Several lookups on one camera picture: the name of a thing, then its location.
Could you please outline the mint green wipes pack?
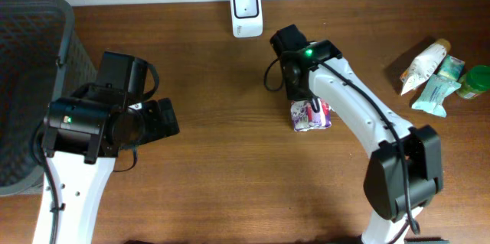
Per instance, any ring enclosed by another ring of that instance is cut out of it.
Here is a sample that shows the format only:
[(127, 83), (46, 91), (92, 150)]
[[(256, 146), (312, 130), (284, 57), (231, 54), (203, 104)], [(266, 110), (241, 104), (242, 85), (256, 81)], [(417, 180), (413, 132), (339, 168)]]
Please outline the mint green wipes pack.
[(455, 80), (433, 74), (411, 108), (445, 118), (447, 113), (443, 107), (443, 101), (460, 87), (461, 84)]

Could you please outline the green lid jar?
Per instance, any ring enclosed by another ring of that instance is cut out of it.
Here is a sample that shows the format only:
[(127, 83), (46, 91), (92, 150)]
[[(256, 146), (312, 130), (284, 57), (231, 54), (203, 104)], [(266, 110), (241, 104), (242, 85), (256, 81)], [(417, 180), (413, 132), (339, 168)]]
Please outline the green lid jar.
[(485, 65), (473, 67), (460, 79), (456, 94), (463, 99), (474, 99), (489, 90), (490, 68)]

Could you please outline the white tube gold cap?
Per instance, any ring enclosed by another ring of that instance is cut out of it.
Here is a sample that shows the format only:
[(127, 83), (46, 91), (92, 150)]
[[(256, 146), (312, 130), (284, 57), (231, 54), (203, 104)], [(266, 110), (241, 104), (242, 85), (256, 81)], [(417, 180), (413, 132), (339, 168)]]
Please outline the white tube gold cap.
[(450, 42), (440, 38), (418, 54), (400, 76), (402, 82), (400, 95), (415, 90), (425, 83), (434, 74), (450, 49)]

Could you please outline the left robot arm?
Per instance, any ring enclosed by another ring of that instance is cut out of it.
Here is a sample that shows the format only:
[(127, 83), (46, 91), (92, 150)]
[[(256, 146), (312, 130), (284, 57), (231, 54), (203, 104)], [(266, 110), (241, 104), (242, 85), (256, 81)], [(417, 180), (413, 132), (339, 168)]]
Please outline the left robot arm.
[(31, 141), (44, 169), (35, 243), (90, 243), (120, 151), (180, 132), (171, 100), (152, 99), (158, 85), (152, 64), (107, 51), (94, 82), (49, 104)]

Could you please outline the red purple pad pack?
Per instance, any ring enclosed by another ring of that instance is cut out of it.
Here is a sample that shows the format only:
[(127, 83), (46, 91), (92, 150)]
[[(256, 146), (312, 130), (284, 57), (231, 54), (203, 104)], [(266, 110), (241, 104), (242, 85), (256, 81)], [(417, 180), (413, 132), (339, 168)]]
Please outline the red purple pad pack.
[(321, 108), (314, 112), (312, 104), (308, 100), (293, 101), (291, 104), (292, 127), (295, 132), (307, 132), (313, 129), (326, 129), (332, 123), (330, 119), (330, 105), (324, 100), (318, 99)]

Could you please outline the green Kleenex tissue pack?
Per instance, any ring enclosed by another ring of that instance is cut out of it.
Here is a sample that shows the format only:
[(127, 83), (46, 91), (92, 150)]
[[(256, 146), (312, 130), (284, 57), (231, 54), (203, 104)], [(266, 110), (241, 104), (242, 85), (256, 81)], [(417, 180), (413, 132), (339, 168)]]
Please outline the green Kleenex tissue pack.
[(446, 55), (437, 75), (457, 81), (462, 73), (465, 64), (466, 63), (463, 60), (452, 57), (450, 55)]

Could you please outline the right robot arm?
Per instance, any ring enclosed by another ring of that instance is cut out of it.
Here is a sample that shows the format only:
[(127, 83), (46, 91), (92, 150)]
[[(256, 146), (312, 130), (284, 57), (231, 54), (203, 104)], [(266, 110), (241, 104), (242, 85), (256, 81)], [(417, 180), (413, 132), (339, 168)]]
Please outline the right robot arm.
[(291, 24), (269, 40), (288, 100), (323, 104), (357, 137), (369, 164), (365, 196), (373, 212), (367, 229), (345, 243), (407, 243), (420, 233), (416, 217), (443, 189), (441, 140), (426, 125), (415, 128), (382, 103), (328, 40), (310, 42)]

